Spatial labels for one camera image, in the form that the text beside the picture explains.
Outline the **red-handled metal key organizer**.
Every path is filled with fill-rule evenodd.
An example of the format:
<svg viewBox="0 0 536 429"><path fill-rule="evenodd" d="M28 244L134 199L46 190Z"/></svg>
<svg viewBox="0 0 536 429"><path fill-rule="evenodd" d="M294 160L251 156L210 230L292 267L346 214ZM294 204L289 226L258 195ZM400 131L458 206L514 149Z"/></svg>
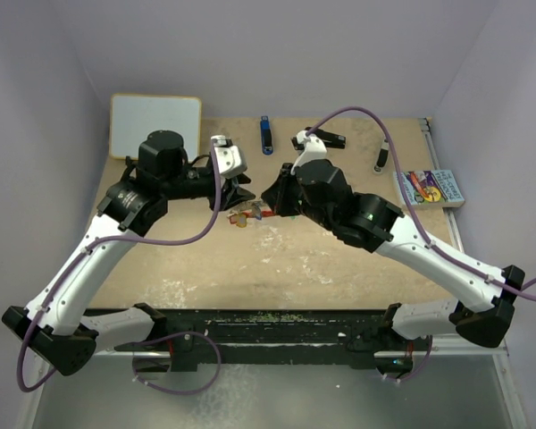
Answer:
<svg viewBox="0 0 536 429"><path fill-rule="evenodd" d="M234 206L229 210L227 218L231 219L237 215L245 215L247 218L262 220L264 218L275 216L275 213L263 202L263 200L252 200Z"/></svg>

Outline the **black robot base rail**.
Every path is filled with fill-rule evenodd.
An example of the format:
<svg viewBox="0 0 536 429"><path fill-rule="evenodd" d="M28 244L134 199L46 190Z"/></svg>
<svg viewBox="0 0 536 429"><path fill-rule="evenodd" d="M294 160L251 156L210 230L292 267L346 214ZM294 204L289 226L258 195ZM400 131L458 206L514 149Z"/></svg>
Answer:
<svg viewBox="0 0 536 429"><path fill-rule="evenodd" d="M199 364L336 365L406 373L429 341L394 333L381 310L163 309L151 346L124 344L138 357L172 356L173 370Z"/></svg>

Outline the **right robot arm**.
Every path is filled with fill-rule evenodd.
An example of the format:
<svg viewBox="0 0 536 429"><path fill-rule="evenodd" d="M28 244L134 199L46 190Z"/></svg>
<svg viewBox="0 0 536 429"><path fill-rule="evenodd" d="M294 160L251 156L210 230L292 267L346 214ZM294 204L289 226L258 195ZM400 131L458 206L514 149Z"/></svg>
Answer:
<svg viewBox="0 0 536 429"><path fill-rule="evenodd" d="M303 215L344 244L406 265L451 293L447 300L391 305L379 330L386 348L401 349L419 337L451 333L496 348L506 336L515 292L524 279L521 269L486 265L420 233L398 206L375 194L354 192L330 161L284 164L262 199L278 216Z"/></svg>

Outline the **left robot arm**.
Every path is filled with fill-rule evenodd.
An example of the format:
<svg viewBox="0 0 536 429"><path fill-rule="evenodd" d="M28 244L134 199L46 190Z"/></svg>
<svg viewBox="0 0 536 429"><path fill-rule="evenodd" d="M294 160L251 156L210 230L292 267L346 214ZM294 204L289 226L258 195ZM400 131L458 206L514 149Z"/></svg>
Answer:
<svg viewBox="0 0 536 429"><path fill-rule="evenodd" d="M255 199L244 187L243 150L223 135L211 138L207 163L188 159L182 136L171 130L151 132L135 159L125 159L121 178L105 193L80 244L54 279L26 306L8 307L2 317L21 339L16 376L23 384L23 364L32 350L54 371L72 375L98 351L138 343L146 350L163 346L167 318L147 304L87 317L88 305L108 275L137 244L178 247L196 242L212 229L210 220L184 240L147 237L168 212L171 200L205 198L212 216Z"/></svg>

